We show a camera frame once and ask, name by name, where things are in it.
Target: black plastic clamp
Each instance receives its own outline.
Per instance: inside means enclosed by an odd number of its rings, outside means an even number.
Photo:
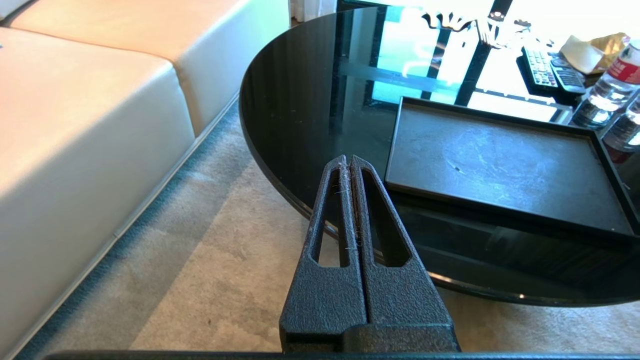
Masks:
[[[324,211],[340,205],[340,267],[318,263]],[[383,263],[376,262],[373,243]],[[457,352],[453,321],[373,166],[324,168],[280,317],[286,352]]]

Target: sofa cushion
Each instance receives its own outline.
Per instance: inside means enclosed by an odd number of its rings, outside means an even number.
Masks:
[[[30,0],[0,0],[0,20],[4,19],[17,8],[29,1]]]
[[[38,0],[10,26],[170,60],[197,135],[237,92],[258,51],[289,27],[289,2]]]
[[[0,359],[195,139],[170,62],[0,28]]]

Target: carpet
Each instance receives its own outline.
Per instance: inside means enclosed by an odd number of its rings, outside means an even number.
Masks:
[[[280,351],[278,317],[307,225],[253,161],[236,103],[17,359]],[[321,257],[336,253],[326,238]],[[640,302],[535,307],[440,293],[464,351],[640,352]]]

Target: round coffee table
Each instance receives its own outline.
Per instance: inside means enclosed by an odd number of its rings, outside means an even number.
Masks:
[[[431,29],[411,8],[362,8],[303,23],[267,45],[240,93],[249,148],[309,217],[324,165],[356,154],[384,178],[400,96],[563,122],[567,107],[529,95],[513,50],[475,31]],[[499,218],[390,192],[434,282],[491,299],[551,306],[640,295],[640,245],[625,250],[542,235]],[[329,231],[338,214],[325,214]]]

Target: bottle label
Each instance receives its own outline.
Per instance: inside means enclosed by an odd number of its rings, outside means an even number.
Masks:
[[[640,51],[627,46],[607,69],[612,77],[630,84],[640,84]]]

